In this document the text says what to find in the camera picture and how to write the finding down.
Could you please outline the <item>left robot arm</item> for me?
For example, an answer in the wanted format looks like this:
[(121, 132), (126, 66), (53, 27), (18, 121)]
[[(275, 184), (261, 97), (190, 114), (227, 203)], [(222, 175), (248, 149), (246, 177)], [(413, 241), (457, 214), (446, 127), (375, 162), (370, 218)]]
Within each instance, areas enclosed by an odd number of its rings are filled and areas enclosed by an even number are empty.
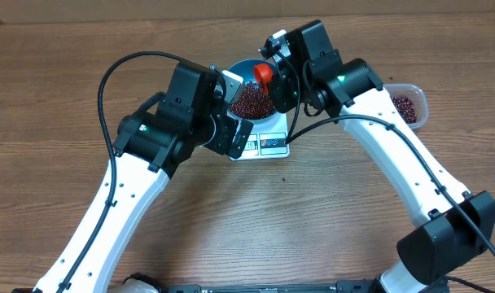
[(195, 148), (238, 159), (252, 130), (228, 116), (244, 80), (215, 66), (180, 61), (166, 92), (125, 116), (94, 200), (68, 245), (33, 292), (105, 292), (142, 216)]

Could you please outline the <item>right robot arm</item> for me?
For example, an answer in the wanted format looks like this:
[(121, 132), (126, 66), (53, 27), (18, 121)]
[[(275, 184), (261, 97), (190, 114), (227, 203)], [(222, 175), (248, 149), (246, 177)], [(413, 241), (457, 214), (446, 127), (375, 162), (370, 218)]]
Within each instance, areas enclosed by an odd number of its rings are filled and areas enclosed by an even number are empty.
[(281, 112), (326, 113), (367, 151), (401, 198), (414, 230), (396, 245), (399, 261), (379, 275), (377, 292), (442, 291), (456, 268), (492, 251), (495, 200), (473, 194), (434, 158), (363, 59), (344, 62), (314, 20), (268, 37), (261, 55), (277, 72), (255, 76)]

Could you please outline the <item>red measuring scoop blue handle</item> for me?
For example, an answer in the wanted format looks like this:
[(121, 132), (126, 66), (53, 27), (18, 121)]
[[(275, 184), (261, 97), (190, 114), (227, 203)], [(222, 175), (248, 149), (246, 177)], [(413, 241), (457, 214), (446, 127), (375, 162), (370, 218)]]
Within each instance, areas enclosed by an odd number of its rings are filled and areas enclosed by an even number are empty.
[(259, 63), (254, 66), (253, 74), (262, 93), (268, 94), (269, 83), (272, 81), (274, 75), (272, 68), (267, 63)]

